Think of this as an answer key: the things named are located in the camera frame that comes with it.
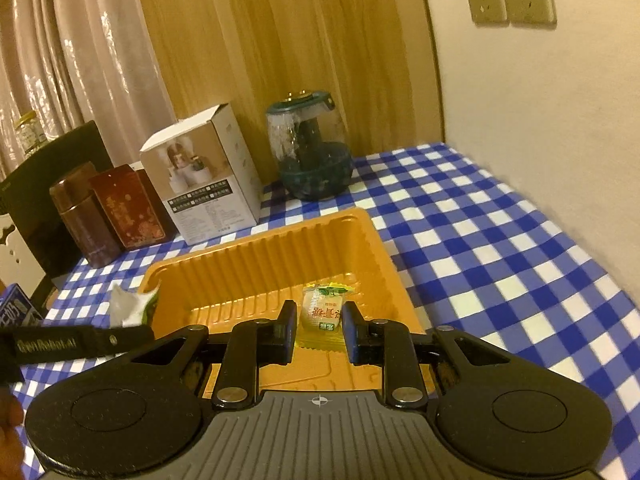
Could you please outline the person's left hand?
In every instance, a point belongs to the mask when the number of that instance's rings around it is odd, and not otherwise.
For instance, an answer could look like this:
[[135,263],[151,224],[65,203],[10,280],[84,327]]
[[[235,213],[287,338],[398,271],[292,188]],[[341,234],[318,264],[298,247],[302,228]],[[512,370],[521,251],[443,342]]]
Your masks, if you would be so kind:
[[17,428],[24,422],[22,404],[8,387],[1,388],[0,469],[3,480],[23,480],[24,445]]

